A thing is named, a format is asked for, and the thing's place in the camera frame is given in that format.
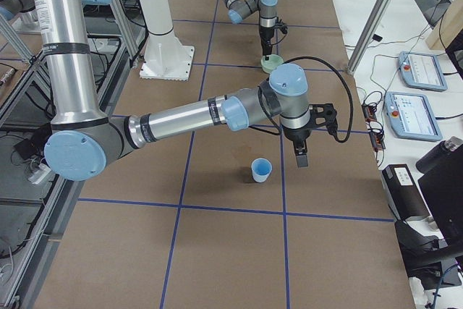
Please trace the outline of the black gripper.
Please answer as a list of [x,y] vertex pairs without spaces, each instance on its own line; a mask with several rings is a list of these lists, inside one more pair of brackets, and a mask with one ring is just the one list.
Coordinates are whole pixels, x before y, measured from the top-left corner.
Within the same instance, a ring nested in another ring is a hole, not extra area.
[[307,141],[311,135],[312,130],[306,126],[292,129],[283,126],[283,132],[285,137],[293,142],[294,155],[297,162],[298,168],[307,168],[309,166],[307,157]]
[[273,27],[259,27],[260,42],[263,50],[263,59],[269,60],[271,55],[272,38],[273,38]]

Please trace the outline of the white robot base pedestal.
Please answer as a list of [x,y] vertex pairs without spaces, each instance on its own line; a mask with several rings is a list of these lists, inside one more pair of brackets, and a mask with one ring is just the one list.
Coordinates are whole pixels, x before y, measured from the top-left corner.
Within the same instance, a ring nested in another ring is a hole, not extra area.
[[140,76],[145,79],[185,81],[190,76],[193,46],[176,37],[168,0],[140,0],[148,40]]

